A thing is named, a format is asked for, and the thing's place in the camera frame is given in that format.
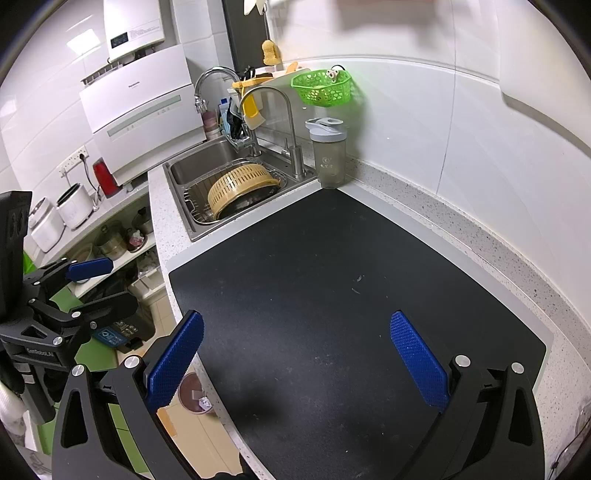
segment bottle lid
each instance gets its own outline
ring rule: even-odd
[[[334,143],[347,139],[347,127],[338,118],[313,118],[306,122],[306,128],[314,142]]]

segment dish towel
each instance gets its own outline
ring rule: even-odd
[[[256,5],[259,14],[262,15],[262,9],[266,2],[267,0],[244,0],[244,14],[248,15]]]

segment green plastic basket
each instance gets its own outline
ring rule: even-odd
[[[346,70],[339,71],[336,82],[326,70],[302,73],[291,79],[291,86],[308,105],[336,106],[351,100],[351,75]]]

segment blue gripper pad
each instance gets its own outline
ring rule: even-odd
[[[170,405],[203,341],[203,334],[203,317],[198,312],[190,311],[169,337],[156,340],[156,342],[168,340],[168,345],[158,361],[153,366],[149,365],[149,373],[145,379],[147,391],[145,403],[150,412],[155,413],[159,408]],[[150,347],[151,349],[156,346],[156,342]]]
[[[423,400],[440,411],[445,410],[449,403],[447,374],[401,311],[392,315],[390,338]]]
[[[66,279],[70,281],[86,280],[87,278],[107,275],[113,270],[113,261],[110,258],[97,258],[88,262],[80,262],[70,265],[66,273]]]

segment rice cooker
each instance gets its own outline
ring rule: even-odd
[[[57,211],[67,227],[72,230],[82,225],[94,207],[86,189],[76,183],[66,190],[57,201]]]
[[[65,228],[60,214],[46,198],[40,200],[29,214],[31,237],[44,253],[60,241]]]

